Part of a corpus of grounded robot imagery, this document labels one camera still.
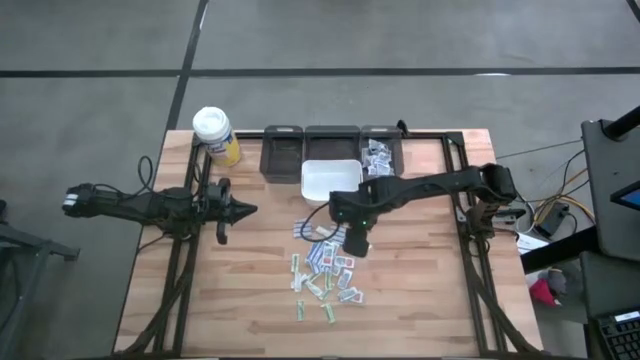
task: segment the white container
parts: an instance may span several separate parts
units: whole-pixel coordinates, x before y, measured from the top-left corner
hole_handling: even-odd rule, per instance
[[[233,166],[240,161],[240,144],[227,115],[217,107],[204,107],[193,117],[193,130],[202,141],[213,163]]]
[[[302,163],[302,197],[311,206],[329,201],[332,191],[356,191],[362,182],[357,160],[307,160]]]

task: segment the white lid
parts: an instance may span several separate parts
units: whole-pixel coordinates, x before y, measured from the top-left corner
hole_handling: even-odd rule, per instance
[[[203,107],[193,117],[193,130],[202,140],[219,140],[230,130],[229,119],[217,107]]]

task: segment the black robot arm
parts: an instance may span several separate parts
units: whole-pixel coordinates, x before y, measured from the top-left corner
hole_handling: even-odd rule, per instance
[[[376,224],[378,215],[398,209],[412,200],[459,192],[472,193],[480,200],[464,215],[468,219],[470,234],[487,238],[493,237],[491,220],[498,208],[517,196],[509,169],[487,164],[414,179],[385,176],[368,180],[361,183],[357,191],[331,192],[329,214],[338,224],[349,225],[344,251],[364,257],[369,249],[367,232]]]
[[[101,190],[93,184],[80,184],[67,190],[62,209],[71,217],[105,215],[155,225],[176,239],[191,236],[198,224],[216,221],[218,242],[226,244],[225,225],[233,225],[258,209],[235,200],[230,188],[229,179],[224,178],[217,185],[205,185],[202,196],[196,197],[185,187],[125,194]]]

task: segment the computer monitor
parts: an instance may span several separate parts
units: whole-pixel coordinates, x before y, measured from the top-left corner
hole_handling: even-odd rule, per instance
[[[640,181],[611,194],[611,201],[635,210],[640,210]]]

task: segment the concrete floor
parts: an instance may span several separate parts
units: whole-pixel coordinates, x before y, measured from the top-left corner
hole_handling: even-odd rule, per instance
[[[8,35],[0,36],[0,70],[179,69],[197,5],[0,0],[0,34]],[[194,68],[639,66],[639,31],[623,0],[219,0],[208,6]],[[70,219],[61,201],[81,182],[139,187],[137,160],[157,159],[176,83],[0,78],[0,198],[9,220],[82,248],[77,263],[49,261],[23,358],[109,353],[140,226]],[[638,74],[191,79],[177,128],[189,128],[204,105],[225,109],[243,129],[404,119],[413,128],[489,128],[496,154],[506,155],[578,139],[581,121],[637,106],[639,83]],[[580,148],[499,162],[523,195],[545,197],[561,184],[561,171],[548,174]],[[578,160],[571,170],[582,167]],[[575,195],[590,205],[588,188]],[[581,355],[576,323],[556,324],[546,309],[538,315],[547,349]]]

